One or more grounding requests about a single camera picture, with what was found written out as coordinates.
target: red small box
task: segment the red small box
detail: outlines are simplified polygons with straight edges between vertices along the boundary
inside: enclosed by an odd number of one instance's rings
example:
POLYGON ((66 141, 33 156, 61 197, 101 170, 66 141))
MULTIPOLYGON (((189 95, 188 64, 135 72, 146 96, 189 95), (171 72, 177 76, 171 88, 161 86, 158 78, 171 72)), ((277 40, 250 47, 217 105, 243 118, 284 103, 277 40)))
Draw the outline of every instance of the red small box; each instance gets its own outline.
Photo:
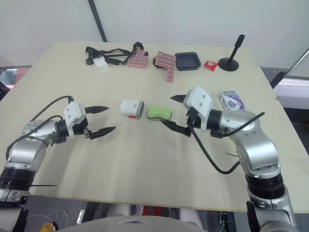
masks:
POLYGON ((208 68, 212 71, 214 71, 217 67, 218 63, 215 63, 213 61, 207 60, 204 64, 205 68, 208 68))

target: white cable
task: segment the white cable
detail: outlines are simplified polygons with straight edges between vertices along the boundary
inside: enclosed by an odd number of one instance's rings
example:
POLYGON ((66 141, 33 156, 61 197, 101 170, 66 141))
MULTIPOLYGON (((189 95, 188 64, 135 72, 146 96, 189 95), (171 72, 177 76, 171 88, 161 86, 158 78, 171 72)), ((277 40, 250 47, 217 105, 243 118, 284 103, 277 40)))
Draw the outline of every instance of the white cable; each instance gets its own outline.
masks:
POLYGON ((67 227, 69 227, 69 225, 70 225, 70 218, 69 218, 69 215, 68 215, 68 213, 67 213, 66 211, 64 211, 64 210, 62 210, 62 209, 56 209, 56 210, 50 212, 50 213, 47 215, 47 217, 50 216, 51 214, 57 212, 57 211, 60 211, 60 212, 63 212, 63 213, 66 214, 67 219, 68 219, 68 225, 67 225, 67 227))
POLYGON ((50 220, 51 223, 53 223, 53 221, 50 219, 50 217, 48 217, 48 216, 46 216, 46 215, 43 215, 43 214, 34 214, 34 215, 31 215, 31 216, 27 217, 27 219, 28 219, 28 218, 31 218, 31 217, 36 217, 36 216, 45 217, 45 220, 44 220, 43 225, 45 224, 47 218, 50 220))

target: black strap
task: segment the black strap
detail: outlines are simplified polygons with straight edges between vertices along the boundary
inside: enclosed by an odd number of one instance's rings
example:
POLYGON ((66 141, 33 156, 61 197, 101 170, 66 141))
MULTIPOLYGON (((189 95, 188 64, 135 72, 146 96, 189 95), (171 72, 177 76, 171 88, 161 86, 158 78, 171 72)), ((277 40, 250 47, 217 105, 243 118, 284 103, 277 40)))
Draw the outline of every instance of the black strap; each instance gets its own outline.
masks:
POLYGON ((144 50, 144 47, 140 42, 136 42, 135 44, 133 44, 133 50, 132 51, 128 51, 128 50, 121 49, 121 48, 115 48, 115 49, 112 49, 112 50, 109 50, 109 51, 104 51, 104 50, 98 51, 98 50, 94 49, 93 47, 87 46, 86 51, 85 51, 85 52, 88 53, 88 58, 86 59, 86 64, 92 65, 93 59, 104 57, 105 61, 107 63, 111 63, 111 64, 114 64, 114 65, 119 65, 119 64, 125 65, 128 62, 129 58, 135 53, 137 47, 140 47, 141 50, 144 50), (119 51, 119 52, 121 52, 121 54, 108 55, 108 54, 115 52, 115 51, 119 51), (117 57, 117 56, 120 56, 120 57, 127 56, 127 57, 124 61, 111 58, 111 57, 117 57))

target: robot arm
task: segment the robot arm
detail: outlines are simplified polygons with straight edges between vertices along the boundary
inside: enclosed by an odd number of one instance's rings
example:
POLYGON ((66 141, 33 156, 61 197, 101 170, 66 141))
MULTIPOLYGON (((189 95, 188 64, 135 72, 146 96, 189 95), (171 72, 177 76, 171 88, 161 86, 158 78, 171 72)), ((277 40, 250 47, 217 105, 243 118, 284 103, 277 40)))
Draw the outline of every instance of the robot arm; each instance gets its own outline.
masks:
MULTIPOLYGON (((262 132, 258 117, 249 111, 222 112, 212 109, 212 99, 201 87, 171 99, 182 102, 188 109, 188 127, 167 120, 162 121, 163 124, 187 136, 192 133, 206 156, 209 157, 193 128, 202 132, 211 131, 213 137, 229 137, 235 144, 248 183, 250 201, 247 202, 247 209, 252 232, 275 231, 278 228, 282 231, 298 231, 288 190, 283 184, 277 150, 262 132)), ((222 171, 216 165, 214 167, 220 173, 228 174, 237 165, 229 171, 222 171)))
POLYGON ((7 161, 0 175, 0 231, 23 231, 28 212, 19 206, 27 202, 29 188, 33 186, 34 176, 43 162, 49 145, 63 143, 67 137, 80 134, 84 134, 86 138, 95 139, 115 129, 115 127, 107 127, 97 132, 90 131, 86 114, 100 113, 108 107, 84 108, 82 104, 74 102, 72 97, 70 99, 69 105, 64 110, 65 119, 61 116, 53 116, 41 121, 35 120, 37 117, 35 116, 23 128, 22 136, 8 147, 7 161))

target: pink patterned object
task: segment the pink patterned object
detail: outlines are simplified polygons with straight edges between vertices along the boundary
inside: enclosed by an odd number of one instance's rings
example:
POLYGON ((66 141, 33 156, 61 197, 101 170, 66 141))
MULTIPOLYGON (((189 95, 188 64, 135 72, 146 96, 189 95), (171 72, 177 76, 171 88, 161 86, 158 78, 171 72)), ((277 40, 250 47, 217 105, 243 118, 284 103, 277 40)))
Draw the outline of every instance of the pink patterned object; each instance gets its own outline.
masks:
POLYGON ((174 73, 176 68, 175 56, 159 51, 155 58, 155 65, 168 69, 166 82, 174 81, 174 73))
POLYGON ((145 56, 145 51, 140 47, 136 47, 135 53, 127 61, 127 66, 137 69, 146 69, 148 63, 148 56, 145 56))

